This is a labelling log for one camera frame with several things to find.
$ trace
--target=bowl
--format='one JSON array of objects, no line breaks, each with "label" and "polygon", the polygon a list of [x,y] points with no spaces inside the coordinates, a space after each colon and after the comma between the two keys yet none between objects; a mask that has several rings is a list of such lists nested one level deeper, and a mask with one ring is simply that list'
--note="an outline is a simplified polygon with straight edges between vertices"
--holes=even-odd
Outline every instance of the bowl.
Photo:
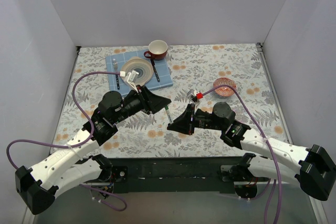
[{"label": "bowl", "polygon": [[[220,85],[230,85],[232,86],[235,90],[237,90],[237,85],[236,83],[229,79],[229,78],[218,78],[217,80],[214,81],[214,87],[220,86]],[[230,89],[229,87],[220,87],[218,89],[215,89],[215,92],[219,94],[221,97],[230,97],[233,95],[235,92]]]}]

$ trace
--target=red mug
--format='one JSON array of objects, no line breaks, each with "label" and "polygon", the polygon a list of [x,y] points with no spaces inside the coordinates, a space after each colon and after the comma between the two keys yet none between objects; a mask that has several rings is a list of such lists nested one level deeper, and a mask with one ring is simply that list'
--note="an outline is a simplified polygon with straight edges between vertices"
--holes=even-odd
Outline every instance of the red mug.
[{"label": "red mug", "polygon": [[155,40],[148,45],[148,49],[149,50],[143,54],[146,58],[163,60],[167,55],[168,45],[163,40]]}]

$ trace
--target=gray wall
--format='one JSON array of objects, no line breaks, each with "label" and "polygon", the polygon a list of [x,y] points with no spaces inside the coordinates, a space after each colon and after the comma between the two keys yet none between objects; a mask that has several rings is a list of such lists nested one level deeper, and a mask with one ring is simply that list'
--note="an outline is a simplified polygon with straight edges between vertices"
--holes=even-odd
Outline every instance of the gray wall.
[{"label": "gray wall", "polygon": [[[336,160],[336,0],[286,0],[265,54],[294,143]],[[336,223],[336,188],[323,206]]]},{"label": "gray wall", "polygon": [[81,46],[263,42],[285,0],[51,0]]},{"label": "gray wall", "polygon": [[[0,0],[0,223],[21,223],[7,144],[18,138],[52,142],[76,48],[50,0]],[[12,157],[31,166],[48,148],[17,144]]]}]

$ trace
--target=table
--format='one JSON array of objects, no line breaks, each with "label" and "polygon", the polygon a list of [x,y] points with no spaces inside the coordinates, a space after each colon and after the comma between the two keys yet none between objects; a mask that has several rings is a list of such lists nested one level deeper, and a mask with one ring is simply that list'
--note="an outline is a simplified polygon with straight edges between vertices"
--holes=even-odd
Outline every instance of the table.
[{"label": "table", "polygon": [[[81,48],[71,78],[65,104],[60,116],[54,144],[65,144],[82,128],[86,118],[75,106],[71,90],[85,73],[106,71],[105,57],[146,47]],[[255,44],[170,46],[167,58],[174,85],[153,91],[172,100],[172,117],[178,117],[187,106],[186,93],[191,88],[205,92],[219,77],[237,83],[247,107],[260,123],[267,136],[288,141],[283,121],[268,82],[263,63]],[[106,75],[86,77],[77,86],[76,98],[92,115],[103,95],[109,91]],[[215,92],[201,99],[199,108],[212,111],[216,102],[226,101],[236,112],[236,119],[257,129],[235,95],[229,98]],[[168,118],[162,110],[155,115],[138,113],[119,123],[118,133],[104,143],[99,153],[106,157],[200,157],[242,156],[245,151],[232,148],[219,138],[220,131],[195,129],[192,136],[166,130]]]}]

